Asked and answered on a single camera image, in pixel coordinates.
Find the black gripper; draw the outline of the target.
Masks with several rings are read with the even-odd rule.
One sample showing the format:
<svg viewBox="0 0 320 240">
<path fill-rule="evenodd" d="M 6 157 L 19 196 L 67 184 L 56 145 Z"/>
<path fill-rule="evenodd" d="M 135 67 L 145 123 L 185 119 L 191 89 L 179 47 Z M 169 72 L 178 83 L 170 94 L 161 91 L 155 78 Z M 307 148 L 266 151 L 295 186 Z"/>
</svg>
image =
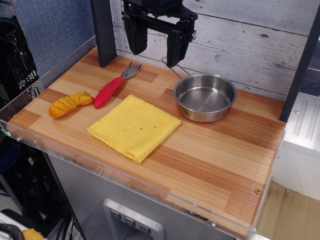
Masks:
<svg viewBox="0 0 320 240">
<path fill-rule="evenodd" d="M 129 48 L 139 55 L 147 48 L 148 29 L 168 34 L 167 66 L 185 58 L 189 42 L 196 39 L 198 15 L 181 0 L 125 0 L 123 20 Z"/>
</svg>

